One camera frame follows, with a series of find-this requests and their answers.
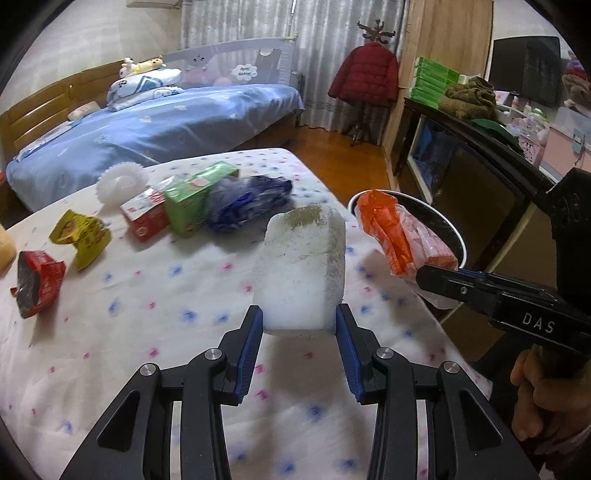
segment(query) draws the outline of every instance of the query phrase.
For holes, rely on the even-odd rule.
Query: blue gripper pad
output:
[[[345,368],[349,390],[355,395],[355,400],[361,402],[365,393],[361,379],[361,363],[340,307],[336,309],[336,342],[339,345],[340,357]]]
[[[236,372],[236,388],[234,394],[238,399],[238,403],[242,403],[242,399],[248,393],[251,387],[252,374],[254,373],[256,356],[259,347],[261,346],[262,338],[262,310],[257,307],[255,317],[252,321],[251,329],[248,332],[248,337],[244,343],[244,348],[238,360],[238,369]]]

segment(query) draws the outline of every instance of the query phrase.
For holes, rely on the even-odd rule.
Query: red jacket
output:
[[[396,55],[377,42],[354,49],[341,65],[329,96],[388,106],[398,99]]]

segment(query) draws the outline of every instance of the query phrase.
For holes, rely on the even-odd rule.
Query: bed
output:
[[[168,66],[183,69],[183,93],[119,112],[94,112],[28,157],[10,161],[7,179],[35,212],[92,185],[103,171],[123,161],[148,167],[177,158],[282,146],[294,135],[296,112],[303,108],[300,94],[289,85],[292,55],[293,44],[285,39],[228,42],[169,54]],[[185,61],[193,57],[199,66]],[[232,84],[232,70],[250,62],[258,66],[258,78]],[[85,103],[105,107],[106,92],[118,80],[120,67],[116,61],[85,70],[14,105],[0,116],[4,157],[13,159]]]

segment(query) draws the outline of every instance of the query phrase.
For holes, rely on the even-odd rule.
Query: white plastic gear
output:
[[[107,207],[118,207],[142,193],[148,173],[142,165],[124,162],[105,170],[96,183],[96,197]]]

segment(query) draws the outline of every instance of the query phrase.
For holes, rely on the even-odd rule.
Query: blue bedsheet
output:
[[[119,112],[106,109],[8,164],[13,190],[37,211],[95,183],[112,165],[148,167],[178,158],[222,153],[296,109],[299,93],[284,85],[188,89]]]

